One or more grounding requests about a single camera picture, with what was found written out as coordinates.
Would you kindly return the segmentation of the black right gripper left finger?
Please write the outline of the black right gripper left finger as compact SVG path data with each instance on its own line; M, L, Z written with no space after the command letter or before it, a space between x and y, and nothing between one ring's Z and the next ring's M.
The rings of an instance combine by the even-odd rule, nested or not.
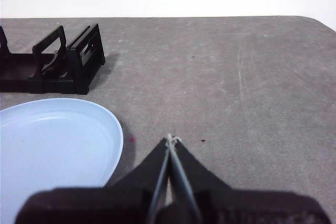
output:
M65 187L31 195L16 223L146 223L164 206L168 152L166 139L113 185Z

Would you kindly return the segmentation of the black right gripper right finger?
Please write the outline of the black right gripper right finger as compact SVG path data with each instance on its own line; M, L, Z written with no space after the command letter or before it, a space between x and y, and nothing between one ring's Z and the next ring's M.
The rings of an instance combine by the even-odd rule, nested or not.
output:
M233 188L203 166L179 138L168 138L173 198L193 223L330 223L312 197Z

